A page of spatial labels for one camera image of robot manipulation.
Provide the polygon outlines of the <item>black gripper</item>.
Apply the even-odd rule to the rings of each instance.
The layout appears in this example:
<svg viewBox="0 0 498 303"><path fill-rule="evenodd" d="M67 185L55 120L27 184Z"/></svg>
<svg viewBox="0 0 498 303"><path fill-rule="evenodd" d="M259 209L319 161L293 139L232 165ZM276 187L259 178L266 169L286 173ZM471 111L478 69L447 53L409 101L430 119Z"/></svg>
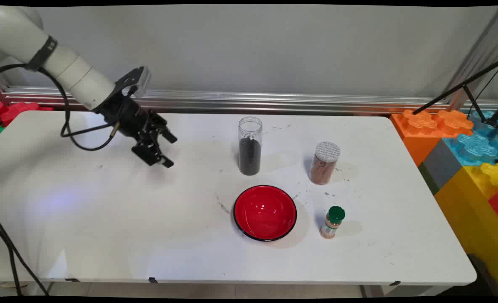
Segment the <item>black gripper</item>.
<svg viewBox="0 0 498 303"><path fill-rule="evenodd" d="M108 98L95 108L94 112L103 115L107 123L119 122L118 131L138 142L132 147L132 152L147 165L159 164L164 167L174 165L174 162L162 153L159 144L151 142L150 139L149 133L153 133L156 138L162 136L171 144L177 142L176 136L167 127L167 121L157 112L144 109L125 95Z"/></svg>

